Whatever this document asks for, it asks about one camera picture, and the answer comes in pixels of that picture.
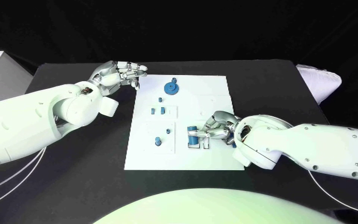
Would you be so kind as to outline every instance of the cable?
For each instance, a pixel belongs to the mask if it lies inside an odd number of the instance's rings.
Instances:
[[[31,171],[31,173],[28,174],[28,176],[25,177],[25,179],[21,181],[21,183],[15,186],[15,188],[0,197],[0,200],[16,190],[16,188],[21,186],[21,184],[25,182],[25,180],[28,179],[28,177],[31,176],[31,174],[32,174],[32,172],[34,172],[34,170],[36,169],[36,167],[38,167],[38,164],[39,164],[39,162],[41,162],[41,159],[42,159],[42,156],[44,156],[44,154],[45,154],[45,151],[47,151],[47,147],[44,148],[44,152],[42,152],[42,154],[41,154],[41,157],[39,157],[39,160],[38,160],[38,163],[36,163],[36,165],[35,165],[35,167],[32,168],[32,171]]]
[[[329,196],[335,201],[338,201],[342,205],[345,205],[348,208],[351,208],[353,210],[358,211],[357,208],[354,208],[354,207],[351,207],[350,205],[347,205],[345,203],[342,203],[342,202],[341,202],[341,201],[340,201],[340,200],[338,200],[338,199],[325,191],[325,189],[324,189],[322,186],[319,185],[316,179],[314,178],[314,175],[312,175],[311,171],[308,171],[308,173],[309,173],[309,175],[311,175],[311,177],[312,177],[312,179],[314,179],[316,185],[319,186],[319,188],[322,189],[322,191],[328,194],[328,196]]]
[[[41,149],[36,157],[32,159],[32,161],[26,164],[26,166],[6,179],[0,182],[0,185],[5,184],[10,179],[13,179],[19,173],[29,167],[29,165],[34,163],[34,161],[36,160],[36,158],[39,157],[41,153],[45,152],[45,148]]]

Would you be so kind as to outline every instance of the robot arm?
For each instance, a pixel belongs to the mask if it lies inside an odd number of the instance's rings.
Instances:
[[[230,135],[221,136],[223,129],[234,133],[234,158],[247,167],[251,162],[264,169],[273,169],[282,155],[289,157],[306,170],[358,179],[358,130],[347,127],[302,124],[293,127],[269,115],[244,119],[217,111],[208,122],[218,120],[218,128],[188,132],[189,136],[223,139],[230,144]]]
[[[113,117],[119,103],[107,96],[122,85],[139,90],[146,66],[110,61],[90,80],[0,101],[0,163],[34,154],[71,131],[88,125],[98,113]]]

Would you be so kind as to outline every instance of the small blue part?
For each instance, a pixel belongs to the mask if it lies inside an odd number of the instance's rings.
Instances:
[[[197,126],[188,127],[188,131],[197,131],[197,130],[198,130]],[[198,145],[200,144],[200,137],[188,136],[188,138],[189,138],[189,145]]]
[[[162,145],[162,140],[161,140],[159,137],[156,137],[156,139],[155,139],[155,145],[156,145],[156,146],[161,146],[161,145]]]
[[[165,85],[165,92],[168,95],[175,95],[179,91],[179,86],[176,84],[176,78],[172,79],[172,82]]]

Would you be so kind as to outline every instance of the black table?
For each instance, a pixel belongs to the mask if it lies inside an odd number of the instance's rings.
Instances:
[[[150,74],[227,76],[236,114],[269,114],[289,121],[328,124],[303,79],[289,61],[148,63]],[[28,92],[85,81],[98,64],[45,64]],[[41,164],[16,191],[0,201],[2,223],[91,223],[130,202],[187,188],[231,188],[264,193],[318,209],[344,208],[315,185],[308,172],[282,157],[273,170],[124,171],[136,90],[111,96],[120,102],[113,118],[75,130],[47,150]],[[34,155],[0,166],[8,178]],[[25,177],[0,187],[2,195]],[[345,203],[358,206],[358,181],[321,173],[315,177]]]

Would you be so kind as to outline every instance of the white paper sheet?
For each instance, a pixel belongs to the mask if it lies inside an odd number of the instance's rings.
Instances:
[[[165,93],[165,84],[174,77],[179,92],[171,96]],[[166,114],[161,114],[161,107],[166,108]],[[188,148],[188,126],[201,129],[217,110],[234,113],[227,77],[149,75],[140,78],[124,169],[243,170],[243,164],[231,156],[234,148],[224,141],[211,140],[207,150],[202,143],[200,149]],[[156,137],[162,139],[161,146],[155,145]]]

